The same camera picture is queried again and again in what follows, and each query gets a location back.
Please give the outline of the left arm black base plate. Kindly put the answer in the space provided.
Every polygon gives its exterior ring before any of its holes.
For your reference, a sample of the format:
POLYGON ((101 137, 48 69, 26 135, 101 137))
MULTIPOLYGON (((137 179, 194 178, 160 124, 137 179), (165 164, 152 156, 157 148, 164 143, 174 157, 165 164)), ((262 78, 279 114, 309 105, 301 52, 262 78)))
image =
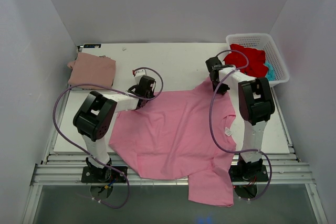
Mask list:
POLYGON ((122 174, 127 175, 128 168, 126 166, 114 166, 119 172, 104 168, 85 166, 82 170, 82 183, 125 183, 126 179, 122 174))

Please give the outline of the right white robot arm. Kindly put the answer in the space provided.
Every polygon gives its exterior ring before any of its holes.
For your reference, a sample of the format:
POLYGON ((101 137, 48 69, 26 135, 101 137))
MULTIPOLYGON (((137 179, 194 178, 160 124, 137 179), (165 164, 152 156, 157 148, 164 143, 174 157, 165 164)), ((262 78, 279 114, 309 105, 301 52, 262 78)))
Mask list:
POLYGON ((275 112, 275 104, 267 78, 248 76, 233 65, 224 65, 217 56, 205 61, 213 91, 225 94, 236 91, 238 108, 244 120, 243 149, 234 151, 238 163, 229 169, 233 182, 266 182, 269 177, 261 153, 265 127, 275 112))

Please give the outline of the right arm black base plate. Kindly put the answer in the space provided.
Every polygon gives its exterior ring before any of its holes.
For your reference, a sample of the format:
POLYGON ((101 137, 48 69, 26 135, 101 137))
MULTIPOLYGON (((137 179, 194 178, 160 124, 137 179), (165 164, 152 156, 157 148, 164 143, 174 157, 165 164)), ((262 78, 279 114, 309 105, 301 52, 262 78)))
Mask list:
POLYGON ((229 175, 232 182, 267 182, 269 180, 266 166, 260 158, 255 162, 240 159, 237 165, 231 165, 229 175))

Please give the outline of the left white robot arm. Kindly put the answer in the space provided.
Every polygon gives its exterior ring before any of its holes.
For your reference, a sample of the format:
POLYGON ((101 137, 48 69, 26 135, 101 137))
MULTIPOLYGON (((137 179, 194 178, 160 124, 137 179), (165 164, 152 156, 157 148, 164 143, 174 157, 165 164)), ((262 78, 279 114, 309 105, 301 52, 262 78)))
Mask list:
POLYGON ((90 153, 88 165, 94 167, 93 175, 100 182, 105 182, 111 177, 111 168, 107 166, 110 157, 104 136, 114 114, 140 109, 148 99, 154 97, 154 78, 144 75, 136 77, 136 80, 137 84, 129 88, 126 94, 103 95, 91 91, 73 119, 73 125, 83 137, 90 153))

